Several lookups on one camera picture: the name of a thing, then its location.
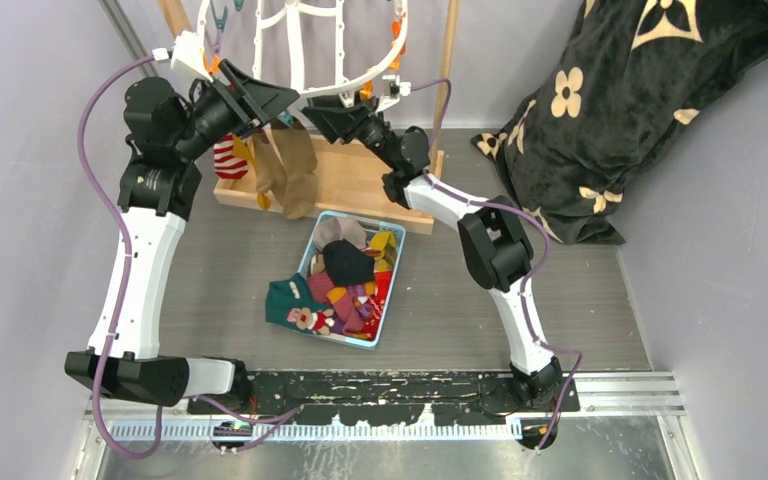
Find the tan brown sock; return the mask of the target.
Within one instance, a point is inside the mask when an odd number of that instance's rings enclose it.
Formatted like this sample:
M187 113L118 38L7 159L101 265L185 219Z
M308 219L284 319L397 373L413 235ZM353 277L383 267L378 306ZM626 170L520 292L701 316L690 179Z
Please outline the tan brown sock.
M286 174L282 214L300 219L313 210L318 198L318 160L311 135L300 122L288 126L280 120L272 122L272 135Z
M269 136L264 131L258 131L251 137L251 144L255 159L257 192L271 193L274 199L282 204L287 187L287 174Z

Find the mustard yellow sock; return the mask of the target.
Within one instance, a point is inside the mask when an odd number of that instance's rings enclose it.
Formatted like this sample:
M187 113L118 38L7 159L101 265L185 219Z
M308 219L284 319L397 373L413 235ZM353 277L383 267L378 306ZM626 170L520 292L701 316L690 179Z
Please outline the mustard yellow sock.
M269 185L266 183L268 177L261 177L258 170L257 153L258 147L256 138L242 140L239 137L234 138L233 152L235 155L247 162L248 176L251 176L255 182L256 201L261 210L269 210L272 200L268 196Z

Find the red white striped santa sock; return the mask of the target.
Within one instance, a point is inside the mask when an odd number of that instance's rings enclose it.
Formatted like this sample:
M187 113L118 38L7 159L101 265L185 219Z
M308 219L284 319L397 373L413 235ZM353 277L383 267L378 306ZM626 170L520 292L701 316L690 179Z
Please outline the red white striped santa sock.
M241 153L243 144L233 134L225 135L213 146L213 169L224 180L239 180L249 172L247 153Z

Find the white plastic sock hanger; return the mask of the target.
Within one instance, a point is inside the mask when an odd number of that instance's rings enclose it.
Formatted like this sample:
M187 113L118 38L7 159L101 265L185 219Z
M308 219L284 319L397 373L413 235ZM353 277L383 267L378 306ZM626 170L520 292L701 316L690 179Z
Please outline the white plastic sock hanger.
M345 22L344 3L337 1L332 6L315 6L305 1L286 1L284 6L271 16L262 14L264 3L259 1L255 11L255 25L253 34L254 58L251 77L262 81L262 67L265 59L264 34L267 30L282 24L287 34L287 47L289 55L290 83L287 87L296 90L300 94L299 99L339 95L343 104L347 107L356 102L371 101L374 98L374 84L376 79L381 79L385 74L399 74L400 59L404 54L409 26L408 3L396 1L394 3L394 21L392 23L394 39L391 46L382 59L369 67L365 73L355 78L349 78L344 72L345 67ZM333 82L325 86L309 86L306 84L306 54L305 39L302 32L302 18L304 16L330 19L333 23ZM223 83L226 80L217 74L217 64L223 59L220 57L218 41L226 27L227 17L217 17L211 1L200 3L197 13L195 32L204 39L205 66L213 75Z

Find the black sock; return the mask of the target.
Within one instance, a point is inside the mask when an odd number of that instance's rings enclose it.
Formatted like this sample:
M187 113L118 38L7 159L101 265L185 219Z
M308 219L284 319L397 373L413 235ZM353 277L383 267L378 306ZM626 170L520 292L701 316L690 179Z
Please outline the black sock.
M347 240L326 244L322 250L325 272L335 286L347 287L374 280L373 257Z

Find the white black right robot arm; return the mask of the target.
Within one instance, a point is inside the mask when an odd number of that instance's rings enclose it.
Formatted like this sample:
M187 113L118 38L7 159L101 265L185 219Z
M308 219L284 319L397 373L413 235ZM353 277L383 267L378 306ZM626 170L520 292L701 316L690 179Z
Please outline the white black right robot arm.
M302 113L329 143L357 141L387 165L382 182L391 202L428 214L458 233L472 280L490 294L501 318L516 400L531 411L559 403L564 373L534 300L534 249L523 226L526 214L504 196L470 195L435 177L428 170L427 133L416 126L398 133L367 103L344 107L317 97Z

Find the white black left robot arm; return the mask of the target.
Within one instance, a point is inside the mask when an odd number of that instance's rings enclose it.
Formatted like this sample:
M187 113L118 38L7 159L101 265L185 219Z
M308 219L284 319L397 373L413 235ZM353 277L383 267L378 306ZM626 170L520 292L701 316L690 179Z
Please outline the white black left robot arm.
M119 230L115 265L87 346L64 363L95 399L171 407L212 396L229 413L250 403L242 361L164 356L159 342L169 270L202 179L197 159L229 134L251 135L299 97L229 61L219 69L220 79L197 79L188 95L161 77L141 79L125 93L131 156L117 198L105 200Z

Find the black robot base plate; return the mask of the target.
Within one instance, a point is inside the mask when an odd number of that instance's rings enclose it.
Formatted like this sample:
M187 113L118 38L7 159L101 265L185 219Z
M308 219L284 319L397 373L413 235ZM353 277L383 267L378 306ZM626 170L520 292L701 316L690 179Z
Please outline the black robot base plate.
M293 408L299 425L323 425L339 418L349 426L415 425L428 408L437 426L498 424L515 413L551 415L580 408L575 384L564 378L531 393L526 379L502 371L261 371L243 397L226 394L214 404L192 400L191 414L278 416Z

